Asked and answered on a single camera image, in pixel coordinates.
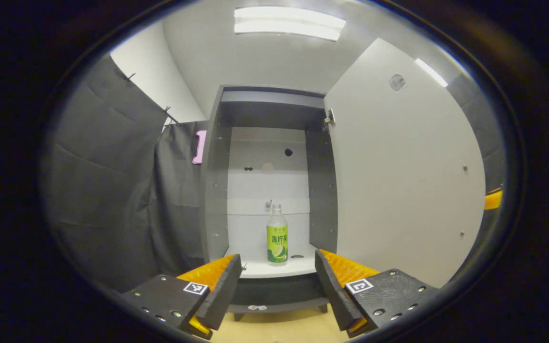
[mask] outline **green label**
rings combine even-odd
[[[287,261],[287,226],[266,226],[268,261]]]

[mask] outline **black clip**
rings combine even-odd
[[[164,109],[164,114],[165,114],[167,117],[169,117],[172,121],[174,121],[175,124],[179,124],[179,122],[178,122],[177,120],[175,120],[175,118],[174,118],[172,115],[170,115],[170,114],[168,113],[168,110],[169,110],[170,108],[171,108],[170,106],[166,106],[166,108]]]
[[[131,82],[131,78],[133,76],[135,76],[135,74],[137,74],[136,72],[133,72],[133,74],[131,76],[129,76],[128,78],[124,78],[124,82]]]

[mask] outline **pink object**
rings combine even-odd
[[[196,132],[198,136],[198,149],[196,149],[196,156],[192,159],[194,164],[203,164],[203,151],[204,151],[204,141],[207,138],[207,130],[200,130]]]

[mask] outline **wooden floor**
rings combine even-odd
[[[285,313],[248,313],[238,322],[227,313],[220,330],[213,332],[213,343],[341,343],[346,332],[338,330],[332,308]]]

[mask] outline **orange object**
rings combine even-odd
[[[327,252],[323,249],[319,249],[329,266],[332,268],[336,279],[340,283],[340,286],[344,288],[345,284],[349,282],[355,282],[364,278],[369,278],[379,273],[375,269],[368,268],[362,264],[352,261],[348,258],[338,256],[332,252]],[[353,323],[348,330],[353,333],[362,328],[368,321],[366,318],[359,319],[359,321]]]
[[[484,210],[499,208],[501,206],[501,197],[503,197],[501,187],[490,191],[484,199]]]
[[[209,286],[209,291],[213,291],[215,287],[217,286],[217,282],[222,277],[222,274],[226,270],[226,267],[228,266],[228,263],[235,257],[234,254],[226,256],[224,258],[220,258],[216,261],[207,263],[205,265],[201,265],[200,267],[196,269],[192,269],[191,271],[181,274],[177,276],[179,280],[184,280],[186,282],[196,282],[200,284],[206,284]],[[196,330],[199,330],[200,332],[204,334],[210,334],[211,329],[207,326],[203,325],[196,315],[190,319],[189,323],[192,327],[196,328]]]

